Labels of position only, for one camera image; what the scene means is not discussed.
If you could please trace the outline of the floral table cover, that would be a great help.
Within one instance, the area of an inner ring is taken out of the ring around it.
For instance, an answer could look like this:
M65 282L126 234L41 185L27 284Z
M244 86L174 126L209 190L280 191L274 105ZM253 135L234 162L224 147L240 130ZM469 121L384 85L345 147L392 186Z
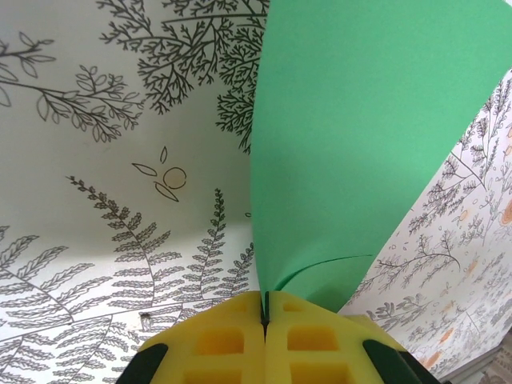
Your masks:
M148 338L262 294L250 152L269 8L0 0L0 384L114 384ZM512 329L512 65L328 309L440 379Z

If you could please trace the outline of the green square paper sheet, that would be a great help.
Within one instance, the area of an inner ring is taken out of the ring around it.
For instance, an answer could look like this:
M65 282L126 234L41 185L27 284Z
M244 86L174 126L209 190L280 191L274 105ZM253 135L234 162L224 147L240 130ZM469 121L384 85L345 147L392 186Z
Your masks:
M340 309L512 65L506 0L270 0L250 152L263 294Z

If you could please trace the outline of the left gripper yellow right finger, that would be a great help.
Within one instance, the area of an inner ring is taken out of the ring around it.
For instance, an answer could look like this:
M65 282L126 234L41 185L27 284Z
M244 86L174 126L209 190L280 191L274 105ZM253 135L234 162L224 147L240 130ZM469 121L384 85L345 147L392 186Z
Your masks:
M365 315L273 291L263 300L263 330L265 384L440 384Z

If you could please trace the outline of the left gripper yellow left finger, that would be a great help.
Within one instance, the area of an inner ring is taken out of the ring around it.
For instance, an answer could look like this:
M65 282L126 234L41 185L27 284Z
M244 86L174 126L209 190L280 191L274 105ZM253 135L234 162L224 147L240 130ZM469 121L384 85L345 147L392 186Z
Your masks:
M239 294L146 340L118 384L265 384L261 296Z

